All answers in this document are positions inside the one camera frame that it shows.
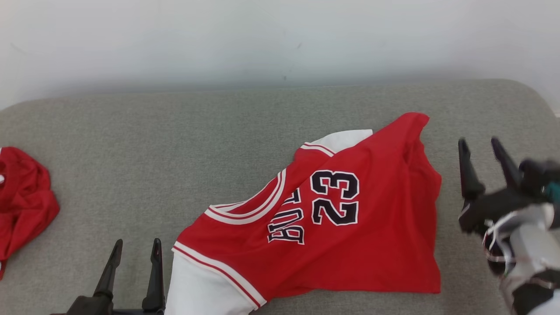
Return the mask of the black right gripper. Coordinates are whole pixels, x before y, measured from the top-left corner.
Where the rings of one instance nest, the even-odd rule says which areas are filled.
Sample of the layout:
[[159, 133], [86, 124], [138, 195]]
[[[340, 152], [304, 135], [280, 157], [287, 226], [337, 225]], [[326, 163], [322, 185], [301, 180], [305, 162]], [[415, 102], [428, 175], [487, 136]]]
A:
[[497, 137], [491, 138], [491, 145], [509, 188], [485, 194], [486, 188], [479, 181], [471, 162], [471, 151], [467, 141], [465, 138], [458, 140], [461, 192], [464, 199], [464, 207], [459, 215], [458, 223], [461, 231], [467, 234], [474, 232], [482, 235], [486, 231], [487, 227], [484, 223], [487, 220], [495, 223], [505, 215], [529, 205], [550, 202], [547, 196], [528, 195], [514, 189], [521, 187], [522, 175], [518, 166]]

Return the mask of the red basketball jersey number 23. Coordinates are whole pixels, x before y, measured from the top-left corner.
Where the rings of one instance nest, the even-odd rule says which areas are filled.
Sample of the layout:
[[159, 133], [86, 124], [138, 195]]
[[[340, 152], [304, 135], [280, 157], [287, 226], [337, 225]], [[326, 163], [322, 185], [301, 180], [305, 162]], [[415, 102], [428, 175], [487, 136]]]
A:
[[305, 142], [254, 196], [210, 205], [172, 247], [164, 314], [249, 315], [314, 290], [440, 293], [428, 121]]

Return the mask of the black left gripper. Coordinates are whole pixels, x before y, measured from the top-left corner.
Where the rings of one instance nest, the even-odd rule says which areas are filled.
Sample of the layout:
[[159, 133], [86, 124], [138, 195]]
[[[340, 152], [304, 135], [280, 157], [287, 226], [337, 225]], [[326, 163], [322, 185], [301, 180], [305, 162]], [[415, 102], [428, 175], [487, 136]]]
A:
[[142, 309], [114, 309], [113, 287], [120, 265], [123, 240], [118, 239], [104, 267], [92, 297], [79, 296], [65, 313], [51, 315], [164, 315], [166, 297], [163, 279], [163, 255], [159, 238], [155, 238], [150, 255], [151, 272]]

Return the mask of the red shorts with white stripes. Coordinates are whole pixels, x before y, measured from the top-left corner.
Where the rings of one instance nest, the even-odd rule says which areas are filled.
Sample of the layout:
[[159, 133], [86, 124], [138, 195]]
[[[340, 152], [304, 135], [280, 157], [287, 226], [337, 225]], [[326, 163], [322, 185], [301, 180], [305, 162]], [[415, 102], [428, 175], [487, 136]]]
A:
[[0, 147], [0, 281], [10, 257], [39, 236], [59, 211], [49, 171], [16, 147]]

